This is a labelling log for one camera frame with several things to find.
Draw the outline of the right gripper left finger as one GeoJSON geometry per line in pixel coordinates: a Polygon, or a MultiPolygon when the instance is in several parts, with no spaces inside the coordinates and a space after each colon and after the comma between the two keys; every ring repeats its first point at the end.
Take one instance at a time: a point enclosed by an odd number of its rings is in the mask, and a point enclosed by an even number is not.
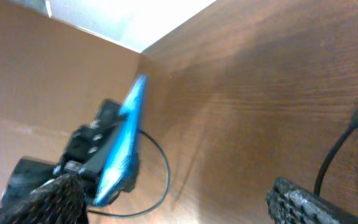
{"type": "Polygon", "coordinates": [[[83,183],[64,174],[0,208],[0,223],[88,223],[83,183]]]}

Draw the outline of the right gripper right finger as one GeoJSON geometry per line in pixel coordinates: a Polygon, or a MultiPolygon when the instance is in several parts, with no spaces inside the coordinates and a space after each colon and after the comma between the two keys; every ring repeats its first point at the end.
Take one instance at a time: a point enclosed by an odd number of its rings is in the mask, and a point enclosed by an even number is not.
{"type": "Polygon", "coordinates": [[[268,215],[275,223],[358,223],[358,216],[282,177],[275,180],[273,187],[265,198],[265,202],[268,206],[268,215]]]}

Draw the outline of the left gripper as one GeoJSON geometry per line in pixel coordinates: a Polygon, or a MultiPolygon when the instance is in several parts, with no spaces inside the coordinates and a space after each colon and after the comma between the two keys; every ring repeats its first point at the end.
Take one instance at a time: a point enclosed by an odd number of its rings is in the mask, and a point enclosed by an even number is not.
{"type": "Polygon", "coordinates": [[[74,173],[80,176],[87,202],[93,202],[109,148],[117,137],[124,118],[118,115],[121,105],[104,100],[93,122],[81,125],[70,140],[53,174],[74,173]]]}

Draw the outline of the blue Galaxy smartphone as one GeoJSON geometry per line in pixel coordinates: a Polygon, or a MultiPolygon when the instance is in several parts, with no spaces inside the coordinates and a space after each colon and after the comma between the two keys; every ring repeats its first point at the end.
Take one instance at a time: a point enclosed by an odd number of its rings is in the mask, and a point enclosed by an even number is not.
{"type": "Polygon", "coordinates": [[[111,204],[119,192],[133,190],[139,174],[137,130],[142,116],[147,75],[139,75],[128,92],[118,115],[124,118],[99,180],[93,205],[105,207],[111,204]]]}

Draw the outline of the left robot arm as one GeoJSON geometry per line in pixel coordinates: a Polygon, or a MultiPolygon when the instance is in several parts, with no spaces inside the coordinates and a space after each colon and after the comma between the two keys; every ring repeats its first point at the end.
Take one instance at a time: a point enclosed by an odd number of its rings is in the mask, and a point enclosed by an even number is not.
{"type": "Polygon", "coordinates": [[[58,162],[21,157],[2,195],[1,205],[51,185],[47,201],[93,207],[112,204],[135,187],[139,174],[137,135],[142,100],[123,104],[104,100],[90,125],[72,132],[58,162]]]}

